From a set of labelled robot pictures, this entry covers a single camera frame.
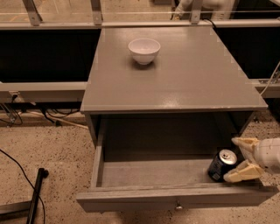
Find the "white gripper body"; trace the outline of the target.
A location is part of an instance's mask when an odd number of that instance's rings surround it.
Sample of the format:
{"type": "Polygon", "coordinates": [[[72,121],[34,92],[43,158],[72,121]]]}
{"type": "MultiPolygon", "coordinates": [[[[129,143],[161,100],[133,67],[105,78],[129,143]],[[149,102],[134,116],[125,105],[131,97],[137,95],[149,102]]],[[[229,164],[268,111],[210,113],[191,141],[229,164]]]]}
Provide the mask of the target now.
{"type": "Polygon", "coordinates": [[[254,149],[253,157],[266,172],[280,174],[280,138],[259,141],[254,149]]]}

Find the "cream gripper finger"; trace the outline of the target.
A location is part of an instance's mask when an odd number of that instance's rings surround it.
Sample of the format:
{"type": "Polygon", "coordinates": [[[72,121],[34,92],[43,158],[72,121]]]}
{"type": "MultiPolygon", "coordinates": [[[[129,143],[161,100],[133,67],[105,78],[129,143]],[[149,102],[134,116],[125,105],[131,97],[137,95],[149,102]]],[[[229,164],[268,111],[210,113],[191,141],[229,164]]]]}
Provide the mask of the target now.
{"type": "Polygon", "coordinates": [[[258,164],[249,162],[247,159],[238,164],[233,170],[223,175],[226,182],[237,183],[243,180],[258,179],[264,174],[264,169],[258,164]]]}
{"type": "Polygon", "coordinates": [[[245,153],[245,157],[252,159],[256,146],[259,144],[259,140],[253,137],[233,137],[231,141],[234,145],[238,146],[242,152],[245,153]]]}

